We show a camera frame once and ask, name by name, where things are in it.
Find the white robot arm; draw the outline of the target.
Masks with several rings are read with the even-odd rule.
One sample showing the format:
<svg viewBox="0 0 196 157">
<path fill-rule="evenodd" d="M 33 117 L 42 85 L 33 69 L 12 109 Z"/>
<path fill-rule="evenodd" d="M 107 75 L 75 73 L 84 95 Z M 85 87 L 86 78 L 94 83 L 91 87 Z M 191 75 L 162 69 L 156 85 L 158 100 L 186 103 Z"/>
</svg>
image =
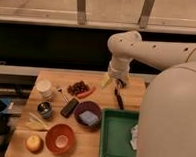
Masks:
<svg viewBox="0 0 196 157">
<path fill-rule="evenodd" d="M 144 41 L 128 31 L 107 47 L 110 80 L 126 84 L 134 59 L 160 71 L 142 98 L 137 157 L 196 157 L 196 43 Z"/>
</svg>

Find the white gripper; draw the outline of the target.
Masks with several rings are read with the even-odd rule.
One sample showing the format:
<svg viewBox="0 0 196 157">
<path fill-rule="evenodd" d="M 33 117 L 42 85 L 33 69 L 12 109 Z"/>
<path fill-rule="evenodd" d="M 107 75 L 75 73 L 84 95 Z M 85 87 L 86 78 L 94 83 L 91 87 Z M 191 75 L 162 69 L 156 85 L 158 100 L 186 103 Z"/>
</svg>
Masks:
<svg viewBox="0 0 196 157">
<path fill-rule="evenodd" d="M 129 80 L 129 68 L 128 67 L 117 67 L 112 64 L 108 65 L 108 72 L 105 73 L 104 78 L 101 82 L 101 87 L 105 88 L 111 83 L 111 79 L 116 79 L 116 83 L 119 87 L 124 89 Z"/>
</svg>

